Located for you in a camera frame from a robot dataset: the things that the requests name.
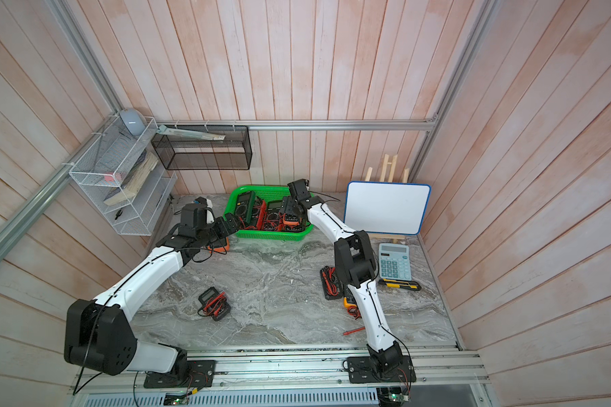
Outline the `red clamp multimeter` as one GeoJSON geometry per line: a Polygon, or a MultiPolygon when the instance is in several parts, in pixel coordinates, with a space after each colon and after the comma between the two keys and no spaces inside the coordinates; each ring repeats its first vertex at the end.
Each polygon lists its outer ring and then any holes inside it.
{"type": "Polygon", "coordinates": [[[266,217],[266,201],[261,198],[256,198],[253,210],[251,225],[256,230],[261,230],[266,217]]]}

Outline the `large red Aneng multimeter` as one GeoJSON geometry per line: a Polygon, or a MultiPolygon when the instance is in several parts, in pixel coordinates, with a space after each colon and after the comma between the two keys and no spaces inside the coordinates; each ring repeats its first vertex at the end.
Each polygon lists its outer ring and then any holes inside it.
{"type": "Polygon", "coordinates": [[[266,232],[281,232],[283,230],[283,202],[281,200],[271,201],[266,206],[266,215],[263,220],[262,230],[266,232]]]}

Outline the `light blue calculator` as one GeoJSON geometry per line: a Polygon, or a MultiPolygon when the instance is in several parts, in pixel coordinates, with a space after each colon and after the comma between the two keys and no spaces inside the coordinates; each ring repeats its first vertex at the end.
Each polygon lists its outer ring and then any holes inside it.
{"type": "Polygon", "coordinates": [[[409,282],[412,279],[409,247],[403,244],[380,244],[379,274],[383,280],[409,282]]]}

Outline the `wooden easel stand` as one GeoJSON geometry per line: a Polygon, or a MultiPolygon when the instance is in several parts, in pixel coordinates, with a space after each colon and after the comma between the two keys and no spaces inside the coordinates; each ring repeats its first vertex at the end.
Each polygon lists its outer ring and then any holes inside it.
{"type": "MultiPolygon", "coordinates": [[[[382,159],[382,164],[380,167],[380,173],[378,177],[379,182],[387,182],[393,183],[395,178],[395,168],[397,165],[398,155],[389,156],[385,154],[382,159]]],[[[373,176],[373,167],[369,166],[367,172],[362,179],[362,182],[370,182],[372,181],[373,176]]],[[[368,231],[368,236],[373,239],[388,239],[391,244],[405,244],[407,240],[407,236],[405,234],[398,233],[383,233],[383,232],[375,232],[368,231]]]]}

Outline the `small black red multimeter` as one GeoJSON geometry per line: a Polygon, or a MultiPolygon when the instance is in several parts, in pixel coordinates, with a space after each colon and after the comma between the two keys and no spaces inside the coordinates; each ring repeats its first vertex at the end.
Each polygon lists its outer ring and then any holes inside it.
{"type": "Polygon", "coordinates": [[[207,288],[199,296],[199,302],[201,308],[198,310],[198,315],[210,317],[215,322],[222,320],[231,311],[231,305],[228,303],[226,294],[215,287],[207,288]]]}

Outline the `yellow clamp meter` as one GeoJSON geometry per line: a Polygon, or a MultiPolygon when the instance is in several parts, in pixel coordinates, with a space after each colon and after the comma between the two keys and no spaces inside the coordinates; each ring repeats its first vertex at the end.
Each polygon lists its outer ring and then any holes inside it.
{"type": "Polygon", "coordinates": [[[355,301],[352,298],[344,297],[343,304],[346,309],[346,312],[355,320],[360,319],[362,317],[360,310],[358,309],[355,301]]]}

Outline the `grey computer mouse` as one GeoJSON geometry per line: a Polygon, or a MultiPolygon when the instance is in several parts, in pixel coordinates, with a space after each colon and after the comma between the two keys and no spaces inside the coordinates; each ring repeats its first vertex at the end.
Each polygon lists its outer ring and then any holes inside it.
{"type": "Polygon", "coordinates": [[[133,137],[140,137],[146,127],[146,118],[136,109],[126,109],[119,112],[120,119],[133,137]]]}

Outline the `black multimeter with red leads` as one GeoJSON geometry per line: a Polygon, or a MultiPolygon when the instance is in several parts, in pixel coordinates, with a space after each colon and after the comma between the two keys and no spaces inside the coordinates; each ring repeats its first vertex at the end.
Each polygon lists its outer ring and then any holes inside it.
{"type": "Polygon", "coordinates": [[[343,296],[342,286],[334,267],[324,266],[320,270],[320,278],[326,300],[339,299],[343,296]]]}

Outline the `yellow black utility knife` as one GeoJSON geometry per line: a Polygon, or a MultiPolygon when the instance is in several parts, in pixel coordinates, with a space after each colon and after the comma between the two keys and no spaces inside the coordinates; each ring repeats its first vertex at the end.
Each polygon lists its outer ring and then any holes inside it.
{"type": "Polygon", "coordinates": [[[418,292],[421,290],[420,284],[416,281],[404,282],[397,280],[379,279],[378,283],[389,288],[399,288],[414,292],[418,292]]]}

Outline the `blue framed whiteboard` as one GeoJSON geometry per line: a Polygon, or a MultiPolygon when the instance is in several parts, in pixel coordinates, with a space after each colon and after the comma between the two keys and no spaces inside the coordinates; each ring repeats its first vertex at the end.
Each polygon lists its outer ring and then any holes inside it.
{"type": "Polygon", "coordinates": [[[344,223],[369,233],[417,235],[430,194],[427,184],[350,182],[344,223]]]}

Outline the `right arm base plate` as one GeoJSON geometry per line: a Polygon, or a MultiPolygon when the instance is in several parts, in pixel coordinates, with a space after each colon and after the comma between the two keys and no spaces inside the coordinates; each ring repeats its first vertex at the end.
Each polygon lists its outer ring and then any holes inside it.
{"type": "Polygon", "coordinates": [[[343,363],[349,375],[349,381],[354,384],[366,383],[405,383],[417,381],[412,361],[407,356],[396,360],[393,368],[388,371],[379,371],[369,356],[349,357],[343,363]]]}

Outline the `green plastic basket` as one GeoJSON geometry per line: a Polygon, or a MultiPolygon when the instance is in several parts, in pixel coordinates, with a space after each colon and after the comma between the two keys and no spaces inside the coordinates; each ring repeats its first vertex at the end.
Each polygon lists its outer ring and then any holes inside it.
{"type": "MultiPolygon", "coordinates": [[[[225,213],[233,214],[236,208],[239,195],[254,191],[257,198],[264,199],[266,202],[273,200],[281,200],[284,196],[290,196],[290,191],[287,186],[261,186],[248,185],[236,188],[229,196],[225,213]]],[[[253,231],[240,230],[236,233],[237,237],[250,239],[264,239],[277,241],[301,241],[307,236],[314,226],[307,223],[301,232],[268,232],[268,231],[253,231]]]]}

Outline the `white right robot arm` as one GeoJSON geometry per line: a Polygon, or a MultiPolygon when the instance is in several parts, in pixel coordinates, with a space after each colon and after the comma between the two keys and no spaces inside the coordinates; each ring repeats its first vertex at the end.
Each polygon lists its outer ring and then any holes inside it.
{"type": "Polygon", "coordinates": [[[297,213],[334,244],[335,271],[351,291],[363,319],[373,375],[386,381],[403,373],[413,380],[409,349],[391,332],[378,298],[378,262],[368,234],[351,229],[334,215],[324,200],[310,192],[306,179],[292,181],[288,188],[297,213]]]}

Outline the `orange Victor multimeter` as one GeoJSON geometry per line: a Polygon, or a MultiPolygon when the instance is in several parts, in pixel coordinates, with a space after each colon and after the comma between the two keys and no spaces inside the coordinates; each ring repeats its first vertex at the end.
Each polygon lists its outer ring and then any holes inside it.
{"type": "Polygon", "coordinates": [[[303,226],[298,203],[293,198],[288,196],[283,198],[280,214],[285,228],[295,230],[303,226]]]}

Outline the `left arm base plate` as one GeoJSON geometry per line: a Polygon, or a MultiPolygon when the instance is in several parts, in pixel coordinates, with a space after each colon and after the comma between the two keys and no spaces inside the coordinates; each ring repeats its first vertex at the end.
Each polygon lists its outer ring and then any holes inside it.
{"type": "Polygon", "coordinates": [[[216,364],[214,360],[181,360],[167,373],[149,372],[144,388],[210,388],[216,364]]]}

